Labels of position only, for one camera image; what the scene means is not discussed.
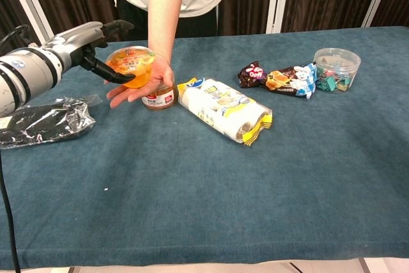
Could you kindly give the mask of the person's bare hand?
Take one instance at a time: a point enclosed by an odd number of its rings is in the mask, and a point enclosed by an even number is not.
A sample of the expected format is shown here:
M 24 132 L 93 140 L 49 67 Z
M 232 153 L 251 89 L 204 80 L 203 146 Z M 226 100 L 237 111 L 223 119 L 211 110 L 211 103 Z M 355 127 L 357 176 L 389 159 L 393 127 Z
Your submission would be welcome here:
M 123 102 L 133 102 L 155 92 L 161 84 L 173 87 L 174 72 L 171 68 L 172 56 L 159 54 L 151 64 L 151 75 L 149 81 L 141 88 L 128 88 L 124 85 L 118 86 L 107 94 L 110 100 L 110 108 L 114 109 Z

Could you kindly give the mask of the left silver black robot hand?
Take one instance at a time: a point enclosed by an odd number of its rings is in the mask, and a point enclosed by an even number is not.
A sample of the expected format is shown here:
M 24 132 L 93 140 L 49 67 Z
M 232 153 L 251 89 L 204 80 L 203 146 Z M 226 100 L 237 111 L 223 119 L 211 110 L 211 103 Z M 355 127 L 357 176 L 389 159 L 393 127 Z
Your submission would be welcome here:
M 72 67 L 81 66 L 108 82 L 125 84 L 132 81 L 135 75 L 115 72 L 96 58 L 95 48 L 106 48 L 106 39 L 118 32 L 126 33 L 133 28 L 134 25 L 125 20 L 114 20 L 106 24 L 96 21 L 87 22 L 53 36 L 41 48 L 54 52 L 62 59 L 64 72 Z

